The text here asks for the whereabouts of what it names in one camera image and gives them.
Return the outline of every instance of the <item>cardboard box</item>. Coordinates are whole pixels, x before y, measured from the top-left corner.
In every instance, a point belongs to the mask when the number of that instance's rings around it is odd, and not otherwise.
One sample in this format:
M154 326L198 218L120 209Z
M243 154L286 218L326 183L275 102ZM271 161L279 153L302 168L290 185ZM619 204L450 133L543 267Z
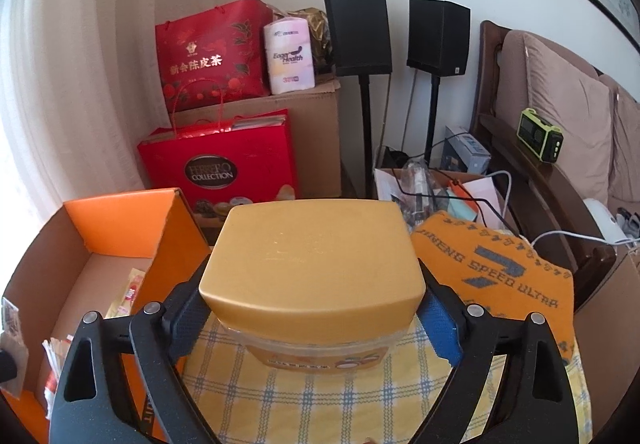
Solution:
M258 115L286 108L291 121L293 151L298 185L304 199L334 198L341 195L340 141L338 139L338 90L331 78L318 81L310 90L236 100L222 105L222 119ZM178 127L198 120L219 120L220 105L175 113Z
M179 189L65 202L45 224L4 293L20 309L30 353L22 396L8 401L39 442L48 435L44 385L50 370L42 342L74 334L88 311L105 315L132 267L146 271L135 313L147 302L164 300L207 254L209 246ZM123 361L142 413L146 393L137 364L133 356ZM157 419L153 435L163 437Z
M447 126L445 138L447 140L442 149L440 169L478 175L486 172L491 154L466 129L461 126Z

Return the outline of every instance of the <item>yellow plaid cloth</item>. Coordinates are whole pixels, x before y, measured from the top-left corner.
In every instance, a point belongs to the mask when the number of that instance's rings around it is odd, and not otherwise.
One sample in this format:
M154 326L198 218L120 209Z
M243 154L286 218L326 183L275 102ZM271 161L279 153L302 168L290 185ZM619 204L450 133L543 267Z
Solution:
M504 356L491 373L464 440L482 433ZM226 335L210 316L183 380L223 444L378 444L408 442L433 406L451 367L436 356L420 321L379 366L349 375L276 370ZM591 440L591 404L580 351L567 367L580 442Z

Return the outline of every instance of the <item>gold lid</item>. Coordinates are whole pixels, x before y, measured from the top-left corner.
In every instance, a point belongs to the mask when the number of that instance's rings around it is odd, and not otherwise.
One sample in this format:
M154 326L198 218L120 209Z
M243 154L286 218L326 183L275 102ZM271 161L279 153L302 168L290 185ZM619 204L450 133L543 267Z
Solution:
M398 206L366 200L238 205L200 281L223 325L299 344L406 329L424 293Z

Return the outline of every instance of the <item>orange cardboard box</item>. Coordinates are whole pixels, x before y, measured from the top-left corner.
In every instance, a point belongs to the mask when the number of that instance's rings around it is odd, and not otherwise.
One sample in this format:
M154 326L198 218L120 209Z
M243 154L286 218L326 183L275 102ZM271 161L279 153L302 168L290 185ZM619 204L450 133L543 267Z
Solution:
M105 315L131 268L146 271L133 313L187 281L209 246L179 189L154 189L65 202L22 257L4 296L20 309L29 361L22 396L7 401L27 430L48 442L42 342L74 334L84 313ZM133 356L123 356L142 415L146 392ZM156 419L153 436L164 439Z

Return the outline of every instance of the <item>snack package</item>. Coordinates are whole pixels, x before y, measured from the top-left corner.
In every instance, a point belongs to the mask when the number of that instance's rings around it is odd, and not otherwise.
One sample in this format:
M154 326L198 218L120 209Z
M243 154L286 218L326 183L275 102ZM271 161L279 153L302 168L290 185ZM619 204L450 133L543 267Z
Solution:
M53 412L53 401L56 397L56 390L58 388L58 381L62 374L62 368L65 365L66 355L69 352L71 341L73 336L67 336L64 341L51 338L49 341L43 341L45 354L51 366L51 371L47 377L47 382L44 387L44 398L47 401L47 420L51 420L51 413Z
M144 271L132 268L129 272L129 280L127 281L126 287L124 287L122 293L113 300L104 318L108 319L130 316L133 308L133 302L136 300L138 290L140 290L140 285L142 285L144 279Z
M18 369L16 377L0 384L0 388L15 398L20 398L24 376L27 371L29 350L22 339L18 308L8 299L2 298L0 315L0 350L9 353Z

